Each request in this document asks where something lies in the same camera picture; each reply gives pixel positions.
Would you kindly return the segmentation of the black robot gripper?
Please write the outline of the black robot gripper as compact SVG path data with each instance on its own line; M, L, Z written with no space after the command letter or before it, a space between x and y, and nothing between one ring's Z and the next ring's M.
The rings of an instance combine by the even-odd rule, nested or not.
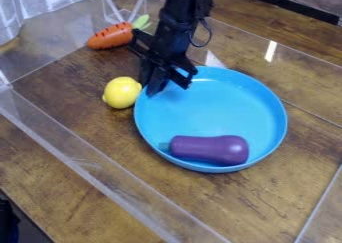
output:
M192 21L178 22L165 13L160 14L154 35L133 30L130 49L141 58L140 83L148 86L149 96L158 94L170 81L184 89L189 88L193 77L198 74L186 55L194 30Z

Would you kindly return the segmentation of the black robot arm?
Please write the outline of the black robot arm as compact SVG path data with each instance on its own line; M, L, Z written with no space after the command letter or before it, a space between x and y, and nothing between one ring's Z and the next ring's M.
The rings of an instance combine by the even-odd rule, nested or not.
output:
M198 24L213 37L206 17L210 16L213 0L166 0L160 11L160 23L154 35L133 30L132 51L141 58L140 82L149 96L164 91L173 81L188 89L198 69L188 58L190 46L204 47L193 40Z

